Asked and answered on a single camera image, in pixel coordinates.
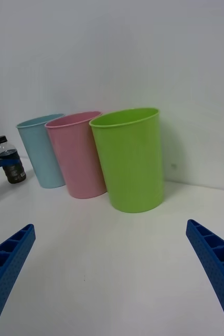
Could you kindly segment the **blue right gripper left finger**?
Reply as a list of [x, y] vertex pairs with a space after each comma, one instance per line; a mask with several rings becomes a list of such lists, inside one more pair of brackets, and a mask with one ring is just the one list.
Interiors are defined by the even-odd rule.
[[35, 239], [34, 225], [28, 224], [0, 244], [0, 316]]

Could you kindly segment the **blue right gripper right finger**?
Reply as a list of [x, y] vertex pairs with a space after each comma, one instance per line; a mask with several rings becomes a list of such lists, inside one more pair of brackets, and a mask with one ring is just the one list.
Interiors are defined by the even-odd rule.
[[187, 222], [186, 236], [224, 311], [224, 240], [192, 219]]

